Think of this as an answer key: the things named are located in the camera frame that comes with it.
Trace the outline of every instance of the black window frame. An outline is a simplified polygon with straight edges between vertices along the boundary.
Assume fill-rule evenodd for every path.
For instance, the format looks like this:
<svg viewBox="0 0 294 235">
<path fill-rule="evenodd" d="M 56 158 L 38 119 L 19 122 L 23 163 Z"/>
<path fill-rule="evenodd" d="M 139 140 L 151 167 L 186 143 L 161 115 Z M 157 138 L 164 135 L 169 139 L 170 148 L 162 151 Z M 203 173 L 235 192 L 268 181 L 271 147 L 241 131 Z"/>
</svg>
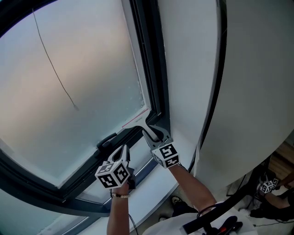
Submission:
<svg viewBox="0 0 294 235">
<path fill-rule="evenodd" d="M 56 0 L 2 0 L 0 2 L 0 37 L 34 11 Z M 147 82 L 151 111 L 147 124 L 170 132 L 170 109 L 164 41 L 157 0 L 130 0 L 141 58 Z M 59 189 L 19 166 L 0 150 L 0 188 L 31 205 L 83 217 L 106 217 L 111 200 L 105 204 L 76 198 L 95 180 L 95 172 L 119 146 L 131 148 L 142 137 L 142 128 L 125 129 L 98 149 Z M 157 163 L 151 159 L 137 174 L 137 184 Z"/>
</svg>

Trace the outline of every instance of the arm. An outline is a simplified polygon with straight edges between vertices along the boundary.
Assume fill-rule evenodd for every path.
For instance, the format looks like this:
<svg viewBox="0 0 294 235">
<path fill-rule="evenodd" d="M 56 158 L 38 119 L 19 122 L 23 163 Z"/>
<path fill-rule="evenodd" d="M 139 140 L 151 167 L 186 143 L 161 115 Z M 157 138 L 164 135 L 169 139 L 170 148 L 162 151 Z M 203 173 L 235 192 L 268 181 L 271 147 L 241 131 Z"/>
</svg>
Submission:
<svg viewBox="0 0 294 235">
<path fill-rule="evenodd" d="M 278 184 L 277 187 L 282 186 L 282 185 L 287 185 L 290 182 L 294 180 L 294 171 L 292 171 L 286 178 L 281 180 Z"/>
<path fill-rule="evenodd" d="M 127 195 L 129 185 L 125 183 L 121 188 L 114 189 L 113 192 L 120 195 Z M 129 202 L 128 198 L 113 197 L 111 211 L 107 224 L 107 235 L 129 235 Z"/>
<path fill-rule="evenodd" d="M 211 192 L 199 180 L 194 178 L 183 167 L 175 165 L 169 168 L 190 202 L 199 210 L 216 204 Z"/>
</svg>

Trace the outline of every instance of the bracelet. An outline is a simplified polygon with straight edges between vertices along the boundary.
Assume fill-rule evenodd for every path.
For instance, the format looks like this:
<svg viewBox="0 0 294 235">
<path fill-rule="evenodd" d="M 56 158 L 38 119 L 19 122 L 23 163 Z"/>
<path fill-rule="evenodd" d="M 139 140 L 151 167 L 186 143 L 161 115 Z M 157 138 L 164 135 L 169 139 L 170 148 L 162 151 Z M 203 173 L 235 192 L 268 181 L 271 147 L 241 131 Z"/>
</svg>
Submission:
<svg viewBox="0 0 294 235">
<path fill-rule="evenodd" d="M 129 198 L 130 197 L 130 195 L 120 195 L 120 194 L 117 194 L 117 193 L 112 193 L 111 195 L 115 196 L 115 197 L 120 197 L 120 198 Z"/>
</svg>

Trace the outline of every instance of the hand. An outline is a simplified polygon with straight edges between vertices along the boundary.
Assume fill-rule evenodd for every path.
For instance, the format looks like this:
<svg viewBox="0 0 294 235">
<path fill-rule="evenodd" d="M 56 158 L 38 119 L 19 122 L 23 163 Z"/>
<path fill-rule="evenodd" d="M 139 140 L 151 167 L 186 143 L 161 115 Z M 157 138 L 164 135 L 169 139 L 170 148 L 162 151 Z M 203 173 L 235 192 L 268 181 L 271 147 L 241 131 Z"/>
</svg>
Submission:
<svg viewBox="0 0 294 235">
<path fill-rule="evenodd" d="M 120 188 L 113 189 L 113 192 L 116 194 L 120 194 L 120 195 L 128 195 L 129 185 L 128 185 L 127 181 Z"/>
</svg>

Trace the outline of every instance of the window pane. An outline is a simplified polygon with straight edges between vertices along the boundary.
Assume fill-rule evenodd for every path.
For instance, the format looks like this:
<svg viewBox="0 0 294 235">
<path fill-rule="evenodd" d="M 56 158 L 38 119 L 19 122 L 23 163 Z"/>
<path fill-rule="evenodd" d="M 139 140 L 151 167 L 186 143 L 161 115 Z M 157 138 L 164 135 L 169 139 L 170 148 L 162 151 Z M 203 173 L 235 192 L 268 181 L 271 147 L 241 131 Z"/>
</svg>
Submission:
<svg viewBox="0 0 294 235">
<path fill-rule="evenodd" d="M 6 153 L 61 185 L 144 106 L 120 0 L 59 0 L 0 38 L 0 138 Z"/>
<path fill-rule="evenodd" d="M 136 174 L 144 165 L 152 158 L 150 148 L 142 137 L 130 149 L 130 164 L 129 167 L 134 168 Z M 96 180 L 92 183 L 78 198 L 86 201 L 94 201 L 103 204 L 110 197 L 109 190 L 105 189 L 100 181 Z"/>
<path fill-rule="evenodd" d="M 36 235 L 43 231 L 53 235 L 72 228 L 85 217 L 59 214 L 27 204 L 0 190 L 0 233 L 2 235 Z"/>
</svg>

